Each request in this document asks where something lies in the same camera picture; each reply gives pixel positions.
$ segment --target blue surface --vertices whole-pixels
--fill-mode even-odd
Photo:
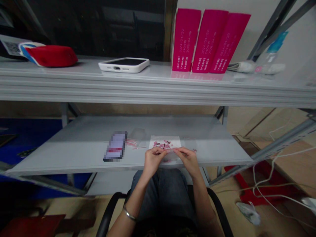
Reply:
[[[62,122],[60,119],[2,119],[0,118],[0,127],[8,128],[8,130],[1,131],[3,134],[16,134],[17,137],[0,147],[0,161],[14,165],[19,163],[22,158],[17,156],[18,153],[26,151],[35,147],[39,147],[59,130],[62,129]],[[45,175],[48,178],[67,184],[67,175]],[[75,187],[82,189],[90,177],[90,173],[75,174]],[[0,182],[20,182],[15,179],[0,176]],[[56,198],[56,197],[70,197],[73,195],[59,192],[53,189],[35,186],[29,188],[29,194],[26,196],[29,199],[42,198]]]

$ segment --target white phone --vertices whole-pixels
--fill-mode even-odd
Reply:
[[[99,62],[102,71],[138,73],[149,66],[149,59],[142,58],[120,58]]]

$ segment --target plastic bottle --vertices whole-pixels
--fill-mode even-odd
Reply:
[[[286,31],[279,34],[278,38],[270,45],[267,52],[259,57],[257,61],[257,67],[255,69],[256,73],[265,74],[265,72],[269,71],[272,63],[276,60],[277,52],[281,48],[283,41],[288,33],[289,32]]]

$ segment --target metal shelf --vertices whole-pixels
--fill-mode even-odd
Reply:
[[[131,133],[134,128],[146,132],[146,145],[151,135],[179,136],[196,139],[201,167],[251,164],[252,159],[239,146],[223,125],[212,115],[194,116],[80,116],[40,146],[7,173],[41,175],[103,171],[141,170],[144,149],[125,148],[119,162],[104,162],[108,140],[115,131]],[[161,168],[181,168],[180,159],[162,163]]]
[[[203,74],[171,71],[151,62],[140,73],[102,72],[105,58],[79,57],[67,68],[37,67],[0,58],[0,100],[222,105],[314,108],[316,88],[304,75],[293,78],[227,71]]]
[[[180,168],[188,184],[193,184],[192,178],[185,168]],[[110,171],[100,172],[94,178],[86,196],[108,195],[116,192],[127,193],[131,189],[134,174],[137,171]],[[203,175],[206,186],[209,186],[208,181]]]

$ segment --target red stool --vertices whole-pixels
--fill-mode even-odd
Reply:
[[[226,166],[224,167],[225,171],[228,171],[232,169],[234,166]],[[271,172],[271,166],[268,162],[262,161],[256,164],[255,172],[261,173],[265,179],[269,178],[270,172]],[[239,182],[242,189],[249,188],[249,185],[244,180],[242,175],[236,174],[235,178]],[[288,183],[288,181],[276,170],[273,171],[272,177],[269,181],[271,185],[279,185],[279,184],[285,184]],[[284,195],[291,198],[298,198],[305,195],[305,193],[299,189],[297,189],[294,185],[287,185],[282,187],[262,187],[260,188],[261,193],[265,195]],[[255,194],[257,196],[261,196],[259,191],[255,189]],[[252,202],[255,206],[258,205],[269,205],[269,203],[263,198],[263,197],[256,197],[252,189],[245,190],[242,195],[240,195],[240,199],[243,203],[249,204],[249,202]],[[285,200],[287,200],[284,197],[266,197],[266,199],[273,205],[283,203]]]

